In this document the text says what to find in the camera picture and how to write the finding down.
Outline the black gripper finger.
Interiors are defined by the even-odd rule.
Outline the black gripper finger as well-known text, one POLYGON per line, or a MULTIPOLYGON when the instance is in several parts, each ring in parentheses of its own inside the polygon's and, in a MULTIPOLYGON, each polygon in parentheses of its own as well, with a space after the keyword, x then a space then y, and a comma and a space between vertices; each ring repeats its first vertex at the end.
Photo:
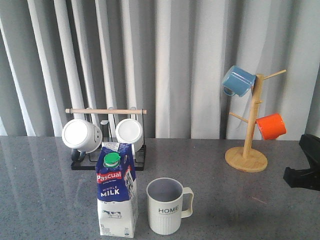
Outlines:
POLYGON ((286 167, 283 179, 291 188, 320 190, 320 169, 316 167, 300 170, 286 167))
POLYGON ((311 167, 320 166, 320 138, 312 134, 303 134, 299 145, 311 167))

